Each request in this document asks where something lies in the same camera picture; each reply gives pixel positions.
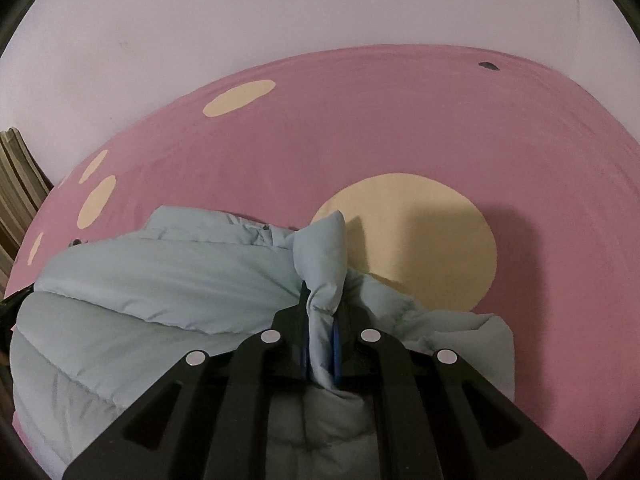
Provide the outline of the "striped green brown curtain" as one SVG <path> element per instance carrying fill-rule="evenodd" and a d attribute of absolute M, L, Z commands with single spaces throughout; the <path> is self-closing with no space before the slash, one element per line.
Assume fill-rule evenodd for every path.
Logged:
<path fill-rule="evenodd" d="M 1 133 L 0 185 L 1 292 L 5 292 L 28 227 L 53 188 L 17 128 Z"/>

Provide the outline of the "pink dotted bed sheet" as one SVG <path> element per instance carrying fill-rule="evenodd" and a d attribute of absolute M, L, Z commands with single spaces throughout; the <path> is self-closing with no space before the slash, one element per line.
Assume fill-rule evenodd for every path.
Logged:
<path fill-rule="evenodd" d="M 9 290 L 74 238 L 139 229 L 162 205 L 288 228 L 343 211 L 353 266 L 425 307 L 506 321 L 518 407 L 590 478 L 638 420 L 638 143 L 546 66 L 370 47 L 212 82 L 66 172 Z"/>

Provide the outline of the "light blue puffer jacket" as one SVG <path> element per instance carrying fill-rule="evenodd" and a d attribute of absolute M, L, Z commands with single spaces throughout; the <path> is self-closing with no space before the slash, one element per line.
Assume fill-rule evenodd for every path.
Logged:
<path fill-rule="evenodd" d="M 271 479 L 375 479 L 378 444 L 363 400 L 329 372 L 341 299 L 408 349 L 448 348 L 513 396 L 514 343 L 493 314 L 425 311 L 349 267 L 345 220 L 298 231 L 219 211 L 160 207 L 146 225 L 51 258 L 11 340 L 14 420 L 52 478 L 183 356 L 226 353 L 268 328 L 308 288 L 311 384 L 273 401 Z"/>

